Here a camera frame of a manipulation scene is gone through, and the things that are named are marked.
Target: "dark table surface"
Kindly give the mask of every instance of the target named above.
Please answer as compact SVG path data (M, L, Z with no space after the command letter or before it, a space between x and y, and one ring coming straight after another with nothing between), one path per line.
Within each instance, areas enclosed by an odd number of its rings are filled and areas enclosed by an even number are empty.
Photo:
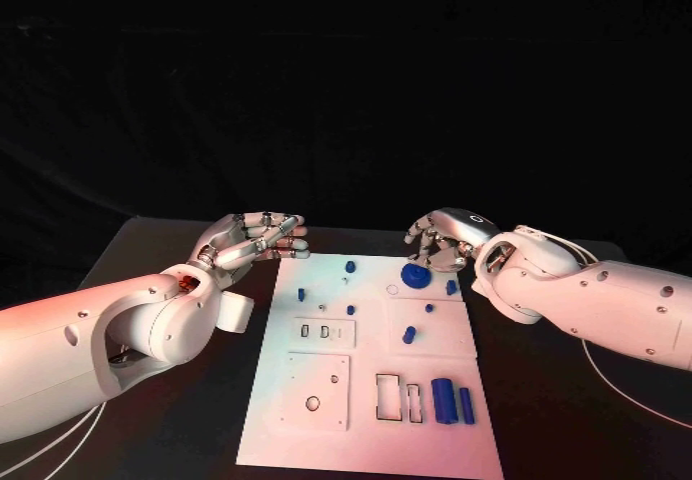
M134 218L123 226L82 288L185 262L206 222ZM317 253L404 256L402 232L310 228ZM591 245L617 257L617 248ZM278 262L260 262L232 291L255 299L242 335L214 333L198 358L146 380L107 406L100 424L55 479L400 479L401 476L235 465ZM500 461L508 479L692 478L692 431L632 405L598 378L580 341L547 321L505 318L460 274L479 350ZM692 374L593 347L603 370L660 408L689 400ZM682 406L688 412L692 404ZM0 471L38 451L75 420L0 445ZM7 479L42 479L81 433Z

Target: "robotic arm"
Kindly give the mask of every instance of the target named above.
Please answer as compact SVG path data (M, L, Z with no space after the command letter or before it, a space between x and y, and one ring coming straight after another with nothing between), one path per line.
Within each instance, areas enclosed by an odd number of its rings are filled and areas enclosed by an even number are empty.
M598 262L560 237L526 226L502 233L460 209L425 215L404 241L412 243L418 235L421 249L410 261L454 272L473 258L473 290L512 320L534 324L545 316L570 335L616 352L692 370L691 278ZM434 244L440 251L431 255Z
M254 302L225 292L255 260L307 258L303 217L228 215L186 264L0 312L0 443L51 428L190 361ZM123 345L108 358L107 336Z

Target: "black background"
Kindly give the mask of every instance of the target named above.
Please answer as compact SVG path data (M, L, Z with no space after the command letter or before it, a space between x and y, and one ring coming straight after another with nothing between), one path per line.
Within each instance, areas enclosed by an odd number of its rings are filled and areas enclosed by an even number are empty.
M404 231L457 206L692 273L688 7L519 3L7 9L3 305L134 215Z

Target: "blue cylinder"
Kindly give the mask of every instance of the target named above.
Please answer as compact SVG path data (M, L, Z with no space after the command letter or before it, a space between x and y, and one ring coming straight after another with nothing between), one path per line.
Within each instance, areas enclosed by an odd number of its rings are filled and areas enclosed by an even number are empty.
M436 403L437 423L451 425L459 422L457 402L454 400L454 387L449 378L436 378L433 385L433 400Z
M447 295L457 293L457 282L454 280L447 281Z
M407 331L404 332L404 343L411 345L415 337L415 327L407 327Z
M464 414L464 423L473 425L476 423L476 418L473 416L473 406L472 406L472 393L469 389L459 389L459 397L462 398L462 413Z
M401 269L401 280L411 288L425 288L433 280L433 275L427 268L407 263Z

